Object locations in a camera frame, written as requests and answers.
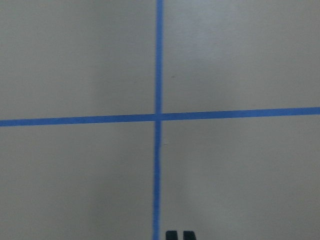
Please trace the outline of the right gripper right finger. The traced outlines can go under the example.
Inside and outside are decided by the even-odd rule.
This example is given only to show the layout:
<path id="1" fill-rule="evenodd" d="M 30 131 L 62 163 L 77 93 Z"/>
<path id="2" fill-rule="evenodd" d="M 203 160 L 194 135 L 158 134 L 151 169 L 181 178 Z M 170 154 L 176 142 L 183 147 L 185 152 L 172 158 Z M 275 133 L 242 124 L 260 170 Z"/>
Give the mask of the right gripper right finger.
<path id="1" fill-rule="evenodd" d="M 191 230 L 183 231 L 183 240 L 197 240 L 195 232 Z"/>

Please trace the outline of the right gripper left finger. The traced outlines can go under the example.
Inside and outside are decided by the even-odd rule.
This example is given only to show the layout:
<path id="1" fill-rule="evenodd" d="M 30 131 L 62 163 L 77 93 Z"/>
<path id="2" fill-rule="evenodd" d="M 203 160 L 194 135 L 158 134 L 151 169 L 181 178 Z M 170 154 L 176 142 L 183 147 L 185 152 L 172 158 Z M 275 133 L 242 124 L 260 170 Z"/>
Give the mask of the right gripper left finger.
<path id="1" fill-rule="evenodd" d="M 166 231 L 165 240 L 178 240 L 178 232 L 176 230 Z"/>

